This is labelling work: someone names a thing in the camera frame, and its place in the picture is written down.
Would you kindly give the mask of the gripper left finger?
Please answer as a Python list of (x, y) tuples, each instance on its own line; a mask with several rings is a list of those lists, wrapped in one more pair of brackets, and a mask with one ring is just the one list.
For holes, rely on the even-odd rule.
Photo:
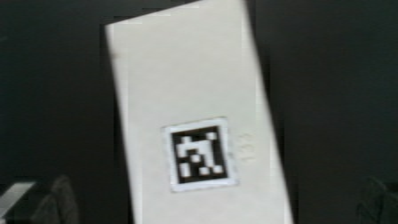
[(80, 224), (70, 178), (23, 180), (0, 194), (0, 224)]

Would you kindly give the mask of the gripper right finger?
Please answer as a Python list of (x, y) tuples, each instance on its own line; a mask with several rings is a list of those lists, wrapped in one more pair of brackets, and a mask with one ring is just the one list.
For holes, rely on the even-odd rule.
[(398, 224), (398, 182), (370, 177), (357, 204), (359, 224)]

